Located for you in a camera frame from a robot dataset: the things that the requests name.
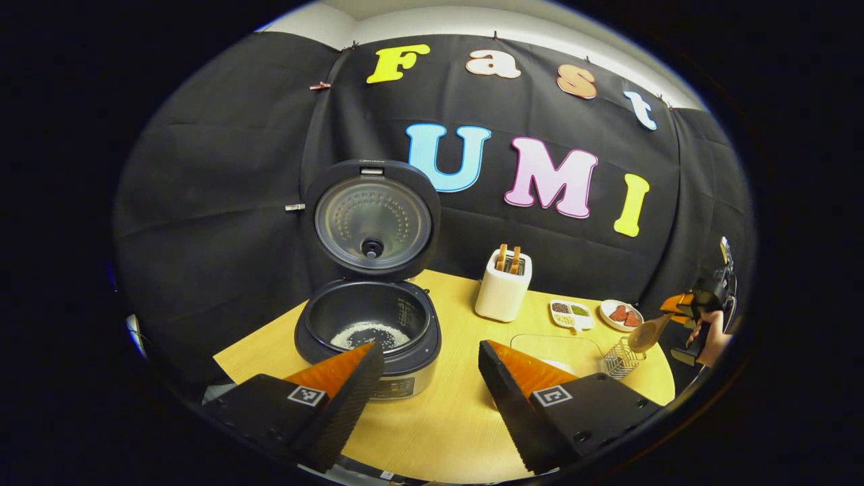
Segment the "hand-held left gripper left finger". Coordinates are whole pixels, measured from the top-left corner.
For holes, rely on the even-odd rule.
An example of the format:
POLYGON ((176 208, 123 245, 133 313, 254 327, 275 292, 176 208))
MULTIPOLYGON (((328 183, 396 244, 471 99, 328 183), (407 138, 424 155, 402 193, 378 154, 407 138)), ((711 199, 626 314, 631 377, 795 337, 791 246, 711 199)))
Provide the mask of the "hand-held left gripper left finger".
POLYGON ((279 379, 265 373, 210 400, 210 421, 285 464, 326 473, 379 384, 385 359, 377 342, 336 354, 279 379))

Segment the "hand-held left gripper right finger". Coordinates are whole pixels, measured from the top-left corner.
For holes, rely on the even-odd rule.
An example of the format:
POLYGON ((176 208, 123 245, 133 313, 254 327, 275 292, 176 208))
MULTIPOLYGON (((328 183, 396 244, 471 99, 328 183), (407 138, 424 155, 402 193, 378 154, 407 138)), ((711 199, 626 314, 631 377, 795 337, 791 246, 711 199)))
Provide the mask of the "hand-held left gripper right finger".
POLYGON ((493 340, 478 368, 525 468, 564 468, 620 442, 661 406, 607 373, 578 377, 493 340))

